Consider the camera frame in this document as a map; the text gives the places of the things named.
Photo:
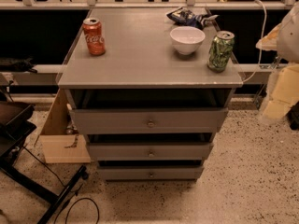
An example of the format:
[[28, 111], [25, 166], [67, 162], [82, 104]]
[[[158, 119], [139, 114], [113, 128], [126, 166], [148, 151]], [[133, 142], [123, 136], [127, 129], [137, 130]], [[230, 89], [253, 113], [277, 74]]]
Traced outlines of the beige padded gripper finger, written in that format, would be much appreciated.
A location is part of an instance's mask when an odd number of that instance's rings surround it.
[[282, 119], [299, 102], [299, 64], [289, 63], [270, 75], [263, 115]]

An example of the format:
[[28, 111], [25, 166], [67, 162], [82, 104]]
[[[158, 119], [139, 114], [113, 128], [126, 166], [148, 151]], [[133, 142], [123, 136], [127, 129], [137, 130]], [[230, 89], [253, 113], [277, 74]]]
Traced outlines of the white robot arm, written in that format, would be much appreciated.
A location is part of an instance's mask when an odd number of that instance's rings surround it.
[[267, 95], [260, 117], [264, 122], [282, 119], [299, 102], [299, 4], [295, 3], [281, 23], [261, 38], [256, 48], [274, 50], [288, 62], [272, 73], [267, 83]]

